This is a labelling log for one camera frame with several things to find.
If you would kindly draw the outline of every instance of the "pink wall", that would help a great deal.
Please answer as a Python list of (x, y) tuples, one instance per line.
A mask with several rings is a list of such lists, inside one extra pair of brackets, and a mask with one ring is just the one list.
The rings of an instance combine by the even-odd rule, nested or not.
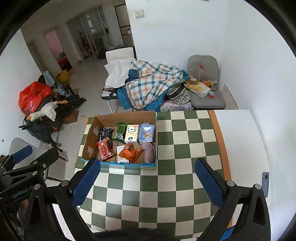
[(63, 47), (59, 41), (59, 38), (55, 32), (55, 30), (49, 32), (48, 34), (45, 35), (46, 42), (55, 56), (55, 58), (58, 58), (59, 53), (63, 51)]

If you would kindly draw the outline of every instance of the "silver bolt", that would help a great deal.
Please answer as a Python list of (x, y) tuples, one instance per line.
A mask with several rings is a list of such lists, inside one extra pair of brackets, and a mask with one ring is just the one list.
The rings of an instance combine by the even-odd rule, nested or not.
[(37, 183), (37, 184), (35, 184), (34, 189), (35, 189), (35, 190), (38, 190), (40, 187), (41, 187), (40, 184)]
[(62, 185), (63, 187), (67, 186), (68, 184), (69, 184), (69, 182), (68, 182), (67, 180), (63, 180), (63, 181), (61, 182), (61, 185)]
[(230, 187), (233, 187), (234, 186), (234, 182), (229, 180), (229, 181), (227, 181), (227, 185), (230, 186)]
[(261, 185), (260, 184), (255, 184), (255, 188), (260, 190), (261, 189)]

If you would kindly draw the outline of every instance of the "cardboard box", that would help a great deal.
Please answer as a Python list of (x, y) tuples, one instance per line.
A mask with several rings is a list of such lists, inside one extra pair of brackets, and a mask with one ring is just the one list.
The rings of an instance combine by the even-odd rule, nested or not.
[(72, 114), (69, 115), (68, 117), (64, 118), (63, 121), (64, 121), (66, 124), (70, 124), (70, 123), (77, 122), (78, 114), (79, 114), (79, 110), (76, 110), (76, 109), (75, 109), (75, 110), (72, 112)]
[[(82, 160), (89, 161), (91, 158), (96, 157), (101, 159), (96, 143), (99, 139), (99, 133), (101, 128), (114, 128), (113, 136), (117, 130), (117, 122), (131, 122), (133, 125), (140, 125), (141, 123), (147, 122), (155, 126), (154, 132), (154, 146), (157, 146), (157, 125), (156, 125), (156, 113), (154, 111), (135, 111), (135, 112), (123, 112), (123, 113), (113, 113), (107, 115), (98, 115), (94, 117), (92, 124), (87, 133), (85, 140), (85, 145), (82, 152)], [(124, 168), (124, 169), (141, 169), (141, 168), (155, 168), (156, 167), (156, 157), (155, 163), (149, 164), (145, 163), (144, 156), (145, 151), (143, 151), (137, 161), (132, 164), (117, 163), (116, 149), (118, 145), (124, 145), (120, 142), (113, 142), (114, 156), (106, 161), (101, 162), (102, 167), (108, 167), (112, 165), (113, 168)], [(132, 145), (132, 149), (142, 149), (142, 144)]]

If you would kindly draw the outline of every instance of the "plush toy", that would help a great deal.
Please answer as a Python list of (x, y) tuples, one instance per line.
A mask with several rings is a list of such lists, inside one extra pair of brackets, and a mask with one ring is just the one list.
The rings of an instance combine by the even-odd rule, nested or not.
[(45, 104), (40, 111), (31, 113), (28, 117), (27, 120), (30, 121), (34, 121), (36, 119), (38, 119), (39, 117), (42, 116), (47, 116), (49, 119), (51, 119), (52, 121), (55, 121), (55, 117), (56, 117), (56, 112), (55, 109), (58, 107), (58, 104), (67, 104), (68, 101), (67, 100), (63, 100), (63, 101), (55, 101), (55, 102), (49, 102), (47, 104)]

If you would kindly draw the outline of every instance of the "checkered tablecloth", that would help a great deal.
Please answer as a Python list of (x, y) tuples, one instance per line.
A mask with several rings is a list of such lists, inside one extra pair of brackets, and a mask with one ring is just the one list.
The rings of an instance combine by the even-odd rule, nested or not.
[[(84, 204), (78, 207), (90, 228), (158, 228), (185, 239), (198, 237), (208, 226), (218, 209), (198, 180), (194, 161), (203, 157), (224, 176), (208, 112), (157, 113), (157, 131), (156, 169), (101, 168)], [(84, 165), (78, 157), (75, 171)]]

